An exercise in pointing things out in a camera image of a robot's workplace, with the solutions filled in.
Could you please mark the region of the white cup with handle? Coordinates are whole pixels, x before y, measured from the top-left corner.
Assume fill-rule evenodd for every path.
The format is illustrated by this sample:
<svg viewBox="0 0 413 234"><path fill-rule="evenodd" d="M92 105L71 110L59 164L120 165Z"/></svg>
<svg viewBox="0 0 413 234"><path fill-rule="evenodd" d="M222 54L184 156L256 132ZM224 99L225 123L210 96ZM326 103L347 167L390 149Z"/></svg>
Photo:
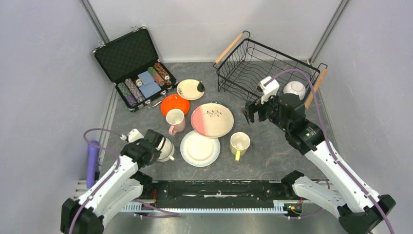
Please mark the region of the white cup with handle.
<svg viewBox="0 0 413 234"><path fill-rule="evenodd" d="M160 156L157 159L158 162L166 162L169 160L172 160L172 161L175 160L174 144L167 137L163 137L163 139L161 140L160 144L158 145L156 149L160 151Z"/></svg>

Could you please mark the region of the white bowl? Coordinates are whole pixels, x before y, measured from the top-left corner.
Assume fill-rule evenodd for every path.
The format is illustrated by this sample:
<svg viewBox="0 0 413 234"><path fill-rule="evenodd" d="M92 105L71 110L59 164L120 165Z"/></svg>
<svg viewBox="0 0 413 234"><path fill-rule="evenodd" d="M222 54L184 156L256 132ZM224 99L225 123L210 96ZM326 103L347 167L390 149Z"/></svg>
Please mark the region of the white bowl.
<svg viewBox="0 0 413 234"><path fill-rule="evenodd" d="M303 100L306 93L306 88L299 81L291 81L285 85L285 87L283 88L283 93L295 94L299 97L300 100Z"/></svg>

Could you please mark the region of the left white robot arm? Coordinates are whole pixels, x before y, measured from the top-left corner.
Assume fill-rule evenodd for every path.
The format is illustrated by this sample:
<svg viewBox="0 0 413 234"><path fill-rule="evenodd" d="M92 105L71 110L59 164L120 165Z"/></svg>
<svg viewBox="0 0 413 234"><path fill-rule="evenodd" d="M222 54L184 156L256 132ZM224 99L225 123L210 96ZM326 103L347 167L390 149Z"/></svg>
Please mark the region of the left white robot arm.
<svg viewBox="0 0 413 234"><path fill-rule="evenodd" d="M148 198L153 185L137 180L136 173L153 164L167 144L164 135L137 129L119 135L127 144L112 167L77 199L68 198L61 208L60 231L64 234L101 234L105 226L134 198Z"/></svg>

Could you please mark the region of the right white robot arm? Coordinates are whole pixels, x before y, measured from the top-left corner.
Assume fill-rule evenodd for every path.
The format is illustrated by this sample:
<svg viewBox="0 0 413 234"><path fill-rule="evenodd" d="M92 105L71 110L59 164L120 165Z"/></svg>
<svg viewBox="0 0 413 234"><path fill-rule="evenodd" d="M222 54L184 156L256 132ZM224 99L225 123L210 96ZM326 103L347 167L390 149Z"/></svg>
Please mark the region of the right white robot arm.
<svg viewBox="0 0 413 234"><path fill-rule="evenodd" d="M335 193L293 171L282 179L284 197L299 196L312 201L335 216L349 234L369 234L382 221L394 233L388 214L395 200L390 195L380 195L348 166L324 126L306 118L305 106L297 95L270 96L264 103L247 101L242 112L250 124L257 113L259 121L267 119L280 128L289 145L316 165L337 189Z"/></svg>

